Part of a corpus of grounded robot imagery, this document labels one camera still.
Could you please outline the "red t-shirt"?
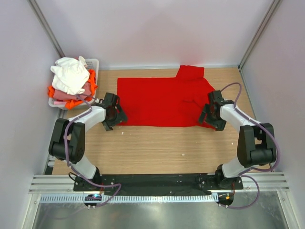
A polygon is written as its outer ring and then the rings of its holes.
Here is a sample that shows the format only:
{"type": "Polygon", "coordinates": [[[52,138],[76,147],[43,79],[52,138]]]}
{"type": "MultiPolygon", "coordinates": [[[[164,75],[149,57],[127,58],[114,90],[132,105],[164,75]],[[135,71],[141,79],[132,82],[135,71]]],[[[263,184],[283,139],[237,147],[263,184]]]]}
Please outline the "red t-shirt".
{"type": "Polygon", "coordinates": [[[214,88],[204,68],[182,65],[171,78],[118,78],[117,95],[125,126],[198,126],[208,93],[214,88]]]}

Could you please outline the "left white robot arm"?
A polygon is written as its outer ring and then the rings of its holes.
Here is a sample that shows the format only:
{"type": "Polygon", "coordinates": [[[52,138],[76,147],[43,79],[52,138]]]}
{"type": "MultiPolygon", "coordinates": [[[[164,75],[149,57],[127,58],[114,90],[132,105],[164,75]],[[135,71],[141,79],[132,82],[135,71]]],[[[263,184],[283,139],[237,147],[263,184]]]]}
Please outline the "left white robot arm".
{"type": "Polygon", "coordinates": [[[127,121],[127,116],[120,105],[116,94],[106,93],[103,99],[79,115],[56,120],[52,132],[49,154],[58,160],[66,162],[77,176],[84,180],[85,186],[97,190],[101,183],[99,169],[85,156],[85,135],[97,124],[102,124],[106,131],[127,121]]]}

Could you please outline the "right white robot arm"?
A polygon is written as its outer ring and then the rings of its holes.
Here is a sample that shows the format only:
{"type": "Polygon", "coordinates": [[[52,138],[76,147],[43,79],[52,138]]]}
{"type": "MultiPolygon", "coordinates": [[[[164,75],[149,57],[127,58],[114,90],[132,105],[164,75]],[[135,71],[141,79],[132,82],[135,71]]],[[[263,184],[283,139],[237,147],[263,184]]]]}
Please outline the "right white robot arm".
{"type": "Polygon", "coordinates": [[[243,172],[277,160],[273,126],[252,119],[234,101],[224,99],[221,91],[208,93],[208,103],[204,105],[199,123],[208,124],[216,131],[223,131],[229,123],[239,134],[236,157],[219,165],[214,175],[201,177],[203,190],[242,188],[243,172]]]}

